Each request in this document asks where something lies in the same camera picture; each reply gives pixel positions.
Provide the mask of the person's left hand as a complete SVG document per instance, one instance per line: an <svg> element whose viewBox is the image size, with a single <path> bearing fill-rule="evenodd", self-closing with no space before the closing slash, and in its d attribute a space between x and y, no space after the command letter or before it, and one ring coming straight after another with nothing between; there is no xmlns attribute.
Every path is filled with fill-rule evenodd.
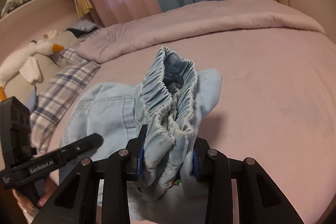
<svg viewBox="0 0 336 224"><path fill-rule="evenodd" d="M36 186L38 186L39 183L33 185L31 189L13 189L13 195L27 220L27 223L32 223L39 210L41 210L58 187L50 176L42 180L42 182L44 182L44 184L42 186L41 195L36 189Z"/></svg>

